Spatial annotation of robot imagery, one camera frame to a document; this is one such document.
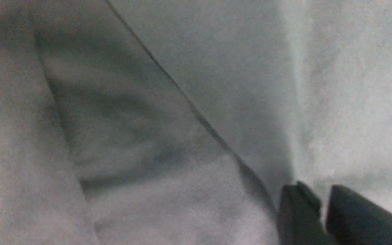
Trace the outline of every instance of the gray fabric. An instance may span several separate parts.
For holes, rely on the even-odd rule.
[[[30,4],[1,6],[0,244],[277,244],[255,176],[109,5]]]
[[[277,244],[279,187],[392,211],[392,1],[0,1],[0,244]]]

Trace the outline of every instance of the black object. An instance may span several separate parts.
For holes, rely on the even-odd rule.
[[[281,245],[392,245],[392,214],[351,189],[334,185],[325,233],[321,202],[304,183],[282,188],[277,228]]]

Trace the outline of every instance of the wrinkled fabric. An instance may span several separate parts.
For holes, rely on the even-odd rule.
[[[344,184],[392,212],[392,0],[111,0],[278,206]]]
[[[275,245],[297,179],[392,212],[392,1],[0,1],[0,244]]]

